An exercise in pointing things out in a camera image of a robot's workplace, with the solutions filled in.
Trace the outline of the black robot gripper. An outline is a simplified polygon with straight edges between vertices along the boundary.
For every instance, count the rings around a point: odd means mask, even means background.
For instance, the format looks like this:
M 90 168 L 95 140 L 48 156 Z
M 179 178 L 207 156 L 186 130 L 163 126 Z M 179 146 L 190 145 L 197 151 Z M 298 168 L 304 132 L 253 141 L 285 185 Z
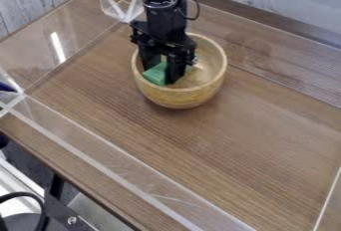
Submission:
M 187 22 L 173 20 L 155 22 L 134 20 L 131 42 L 139 47 L 139 55 L 147 71 L 167 55 L 166 81 L 174 84 L 185 75 L 186 60 L 195 54 L 197 43 L 186 33 Z

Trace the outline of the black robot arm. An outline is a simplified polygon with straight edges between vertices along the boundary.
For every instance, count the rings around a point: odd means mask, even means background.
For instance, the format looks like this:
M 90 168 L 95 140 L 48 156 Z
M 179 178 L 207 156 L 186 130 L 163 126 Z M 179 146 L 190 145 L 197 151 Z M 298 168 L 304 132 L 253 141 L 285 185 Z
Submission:
M 174 84 L 194 64 L 197 42 L 186 33 L 187 0 L 143 0 L 147 20 L 134 20 L 131 42 L 139 46 L 144 70 L 167 59 L 166 84 Z

